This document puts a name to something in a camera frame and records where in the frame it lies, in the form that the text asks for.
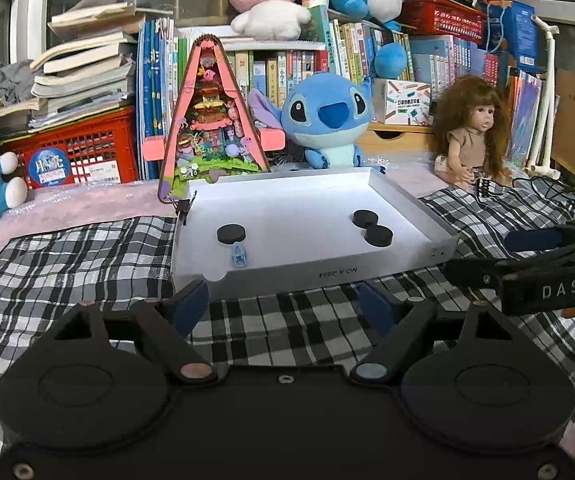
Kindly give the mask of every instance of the plaid cloth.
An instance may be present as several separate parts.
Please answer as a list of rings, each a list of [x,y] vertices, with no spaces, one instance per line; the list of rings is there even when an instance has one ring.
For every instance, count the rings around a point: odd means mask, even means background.
[[[463,256],[505,256],[501,240],[508,230],[542,227],[572,216],[526,191],[494,186],[476,196],[446,189],[423,202],[461,232],[458,253]],[[172,219],[140,217],[10,241],[0,253],[0,376],[79,301],[93,299],[101,306],[126,309],[141,298],[171,296],[173,232]],[[490,290],[455,288],[437,267],[381,281],[402,300],[436,298],[448,310],[495,298]],[[575,320],[538,314],[516,321],[575,385]],[[190,338],[213,362],[346,367],[379,340],[360,313],[356,285],[212,303]],[[3,439],[0,426],[0,453]]]

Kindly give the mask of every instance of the red plastic crate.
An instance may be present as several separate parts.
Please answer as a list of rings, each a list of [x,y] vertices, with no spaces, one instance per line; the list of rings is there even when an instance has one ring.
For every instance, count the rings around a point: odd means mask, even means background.
[[[74,182],[90,180],[90,167],[100,162],[116,161],[122,183],[138,178],[134,137],[134,107],[123,108],[104,116],[14,140],[0,146],[0,154],[14,152],[19,157],[19,170],[29,187],[41,187],[27,175],[25,164],[41,148],[59,148],[67,156]]]
[[[397,20],[416,27],[411,34],[452,34],[477,44],[483,42],[485,14],[450,0],[405,0]]]

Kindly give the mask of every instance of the white cardboard box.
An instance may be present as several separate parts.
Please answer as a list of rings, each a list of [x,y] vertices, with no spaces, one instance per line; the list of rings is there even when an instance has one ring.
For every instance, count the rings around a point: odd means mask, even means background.
[[[372,82],[375,120],[381,124],[430,126],[430,85],[376,78]]]
[[[208,282],[211,300],[249,298],[387,276],[450,259],[457,233],[427,206],[370,168],[261,173],[189,183],[197,191],[186,225],[177,223],[172,281]],[[370,245],[351,221],[369,209],[394,236]],[[246,230],[247,267],[216,239],[225,224]]]

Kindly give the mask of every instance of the black round object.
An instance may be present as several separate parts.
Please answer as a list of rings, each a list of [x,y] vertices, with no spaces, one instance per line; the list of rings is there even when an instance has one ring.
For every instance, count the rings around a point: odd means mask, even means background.
[[[216,239],[222,244],[232,245],[245,240],[245,228],[239,224],[227,224],[216,231]]]
[[[365,229],[370,225],[378,224],[378,214],[367,209],[359,209],[354,211],[354,215],[352,215],[352,223],[356,225],[356,227]]]
[[[55,450],[122,442],[165,408],[164,375],[107,344],[59,342],[22,356],[0,379],[0,421],[11,441]]]
[[[392,231],[384,225],[370,225],[363,235],[365,241],[374,247],[388,247],[392,244]]]
[[[401,382],[408,415],[430,436],[469,452],[522,452],[559,439],[574,389],[530,350],[485,340],[423,358]]]

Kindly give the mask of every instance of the brown hair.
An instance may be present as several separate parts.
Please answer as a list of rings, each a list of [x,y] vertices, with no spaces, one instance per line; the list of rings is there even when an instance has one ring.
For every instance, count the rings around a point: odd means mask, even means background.
[[[477,106],[494,106],[494,126],[485,134],[487,156],[483,169],[497,176],[503,171],[503,157],[509,142],[507,107],[501,93],[478,76],[458,77],[439,98],[432,123],[434,151],[436,155],[447,155],[448,133],[467,126],[472,109]]]

